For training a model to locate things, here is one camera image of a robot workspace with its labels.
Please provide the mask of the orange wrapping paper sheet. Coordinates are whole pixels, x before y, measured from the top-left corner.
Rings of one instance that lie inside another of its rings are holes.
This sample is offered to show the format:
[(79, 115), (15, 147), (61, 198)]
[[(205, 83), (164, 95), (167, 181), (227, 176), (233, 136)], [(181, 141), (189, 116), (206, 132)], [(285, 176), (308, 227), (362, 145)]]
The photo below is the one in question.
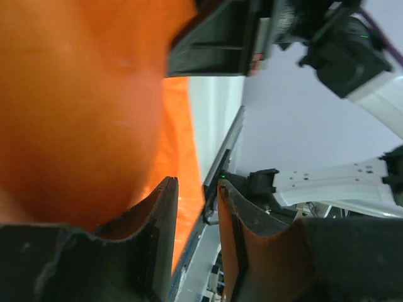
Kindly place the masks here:
[(1, 2), (1, 221), (93, 230), (179, 181), (173, 264), (203, 194), (187, 77), (193, 1)]

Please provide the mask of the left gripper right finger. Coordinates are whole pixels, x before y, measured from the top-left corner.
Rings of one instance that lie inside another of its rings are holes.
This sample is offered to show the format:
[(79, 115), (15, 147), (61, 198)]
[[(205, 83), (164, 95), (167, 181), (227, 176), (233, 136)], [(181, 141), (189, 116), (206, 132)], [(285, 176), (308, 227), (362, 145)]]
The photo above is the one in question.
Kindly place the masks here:
[(402, 220), (287, 225), (226, 180), (217, 188), (227, 301), (401, 301)]

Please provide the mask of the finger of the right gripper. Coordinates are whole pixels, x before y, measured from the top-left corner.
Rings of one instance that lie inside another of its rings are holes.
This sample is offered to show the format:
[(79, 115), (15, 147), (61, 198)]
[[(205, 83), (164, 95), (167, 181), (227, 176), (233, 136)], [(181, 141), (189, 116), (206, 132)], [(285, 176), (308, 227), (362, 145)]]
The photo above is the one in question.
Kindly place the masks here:
[(197, 1), (174, 37), (168, 77), (246, 76), (264, 58), (273, 1)]

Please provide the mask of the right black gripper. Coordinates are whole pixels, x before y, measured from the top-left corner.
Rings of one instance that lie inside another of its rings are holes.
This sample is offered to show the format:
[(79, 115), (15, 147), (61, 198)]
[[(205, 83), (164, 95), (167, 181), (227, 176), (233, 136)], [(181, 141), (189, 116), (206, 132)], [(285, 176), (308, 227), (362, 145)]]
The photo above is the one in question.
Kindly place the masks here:
[(306, 47), (298, 61), (339, 98), (345, 98), (382, 72), (392, 72), (386, 44), (375, 29), (354, 16), (360, 1), (286, 1), (276, 26), (275, 43), (287, 50)]

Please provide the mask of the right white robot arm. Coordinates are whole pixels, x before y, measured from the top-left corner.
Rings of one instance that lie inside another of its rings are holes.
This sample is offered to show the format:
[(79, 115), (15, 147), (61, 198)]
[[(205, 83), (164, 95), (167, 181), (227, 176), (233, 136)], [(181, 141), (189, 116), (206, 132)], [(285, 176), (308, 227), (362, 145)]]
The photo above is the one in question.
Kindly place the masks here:
[(199, 1), (168, 76), (188, 79), (207, 201), (402, 216), (402, 55), (361, 1)]

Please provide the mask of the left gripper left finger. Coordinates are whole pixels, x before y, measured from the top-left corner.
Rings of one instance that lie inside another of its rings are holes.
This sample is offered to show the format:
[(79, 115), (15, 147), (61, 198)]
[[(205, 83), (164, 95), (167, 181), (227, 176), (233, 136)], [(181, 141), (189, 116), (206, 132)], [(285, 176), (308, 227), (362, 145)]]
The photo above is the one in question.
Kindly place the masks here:
[(167, 301), (178, 180), (93, 232), (65, 224), (1, 225), (2, 301)]

